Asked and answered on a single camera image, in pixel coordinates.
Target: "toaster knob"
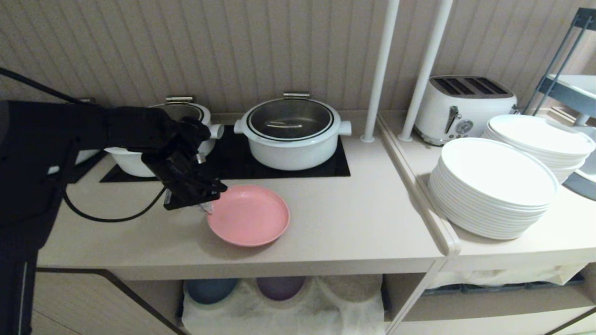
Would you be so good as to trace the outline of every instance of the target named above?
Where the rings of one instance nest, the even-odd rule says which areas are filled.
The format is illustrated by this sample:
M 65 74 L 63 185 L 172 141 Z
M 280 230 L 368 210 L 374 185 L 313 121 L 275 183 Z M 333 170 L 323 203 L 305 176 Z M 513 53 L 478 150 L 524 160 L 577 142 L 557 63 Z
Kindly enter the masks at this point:
M 455 126 L 455 131 L 458 134 L 465 134 L 468 131 L 470 131 L 470 129 L 472 129 L 472 127 L 474 126 L 474 123 L 470 120 L 462 120 L 459 121 L 457 123 L 457 125 Z

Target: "glass lid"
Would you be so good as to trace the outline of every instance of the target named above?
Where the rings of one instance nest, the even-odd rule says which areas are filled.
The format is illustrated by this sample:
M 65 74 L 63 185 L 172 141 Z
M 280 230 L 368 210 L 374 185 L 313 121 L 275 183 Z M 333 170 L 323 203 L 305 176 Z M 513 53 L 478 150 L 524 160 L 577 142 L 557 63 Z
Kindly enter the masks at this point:
M 333 124 L 333 114 L 312 100 L 283 99 L 258 106 L 250 113 L 247 123 L 259 136 L 296 141 L 325 132 Z
M 163 109 L 172 120 L 179 121 L 184 116 L 192 116 L 203 120 L 203 110 L 191 104 L 163 104 L 153 108 Z

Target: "pot handle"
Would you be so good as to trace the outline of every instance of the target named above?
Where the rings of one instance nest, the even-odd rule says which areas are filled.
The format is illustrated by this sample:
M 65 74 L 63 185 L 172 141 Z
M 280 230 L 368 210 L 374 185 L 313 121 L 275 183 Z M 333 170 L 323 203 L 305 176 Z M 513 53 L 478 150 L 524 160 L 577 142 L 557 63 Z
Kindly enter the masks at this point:
M 234 124 L 234 134 L 242 134 L 242 119 L 236 120 Z
M 209 131 L 211 132 L 211 139 L 220 139 L 224 135 L 223 125 L 210 125 Z
M 352 122 L 342 121 L 339 124 L 339 135 L 350 136 L 352 134 Z

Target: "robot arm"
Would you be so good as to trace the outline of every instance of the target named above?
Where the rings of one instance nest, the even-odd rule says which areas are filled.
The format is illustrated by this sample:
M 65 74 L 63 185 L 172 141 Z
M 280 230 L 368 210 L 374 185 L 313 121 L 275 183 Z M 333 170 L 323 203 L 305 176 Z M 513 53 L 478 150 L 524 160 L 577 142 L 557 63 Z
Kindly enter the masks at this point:
M 176 122 L 157 108 L 0 102 L 0 333 L 30 329 L 37 253 L 80 150 L 143 152 L 143 162 L 171 192 L 166 209 L 176 209 L 215 200 L 227 189 L 201 174 L 197 148 L 209 136 L 198 120 Z M 48 175 L 50 166 L 60 171 Z

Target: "toaster lever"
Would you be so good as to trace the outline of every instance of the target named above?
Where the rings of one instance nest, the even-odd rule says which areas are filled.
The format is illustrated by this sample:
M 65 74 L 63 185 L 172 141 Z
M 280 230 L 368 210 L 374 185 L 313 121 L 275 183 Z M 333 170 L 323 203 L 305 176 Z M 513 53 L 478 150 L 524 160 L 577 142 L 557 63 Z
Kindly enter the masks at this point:
M 449 117 L 447 118 L 447 125 L 445 126 L 445 133 L 449 132 L 449 128 L 453 125 L 453 121 L 459 115 L 460 111 L 457 109 L 457 106 L 451 106 L 449 108 Z

